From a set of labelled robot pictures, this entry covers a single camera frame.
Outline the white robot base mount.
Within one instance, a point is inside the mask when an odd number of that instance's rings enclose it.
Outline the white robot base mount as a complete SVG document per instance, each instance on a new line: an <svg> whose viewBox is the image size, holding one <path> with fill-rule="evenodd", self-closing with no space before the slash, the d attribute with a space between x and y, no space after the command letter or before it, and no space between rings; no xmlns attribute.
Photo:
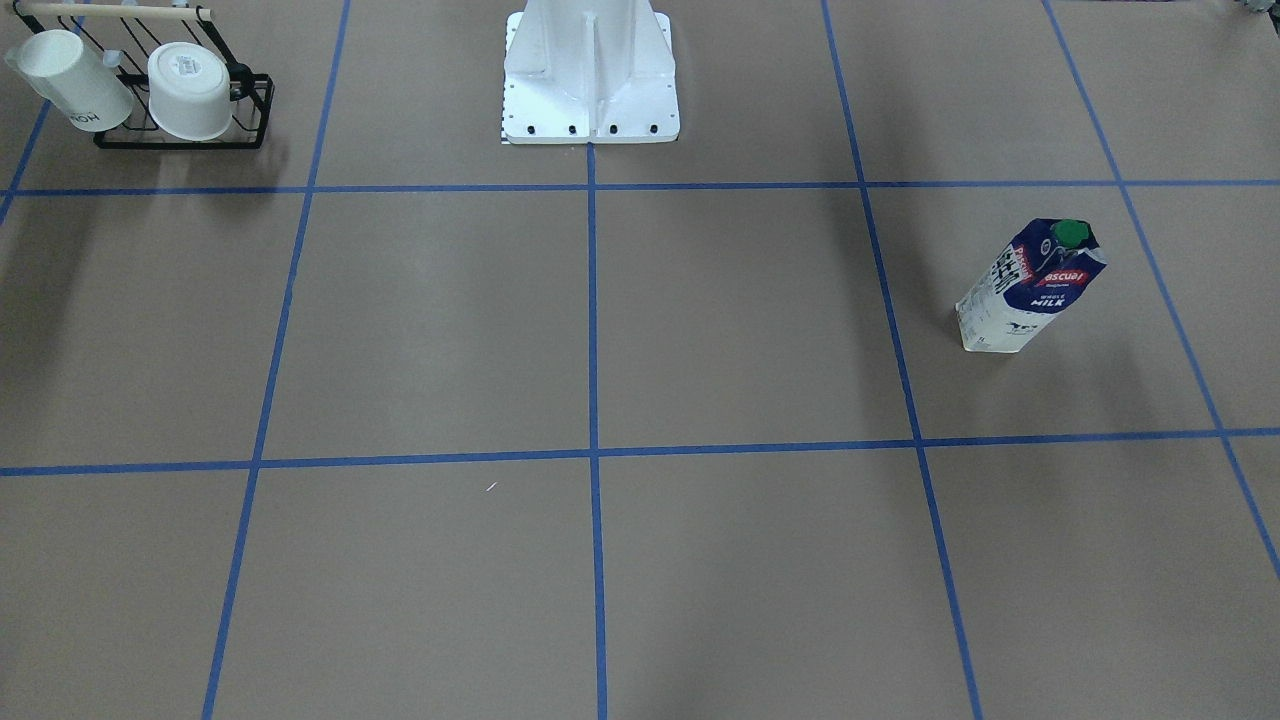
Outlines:
<svg viewBox="0 0 1280 720"><path fill-rule="evenodd" d="M672 24L649 1L529 1L507 17L504 41L503 142L680 137Z"/></svg>

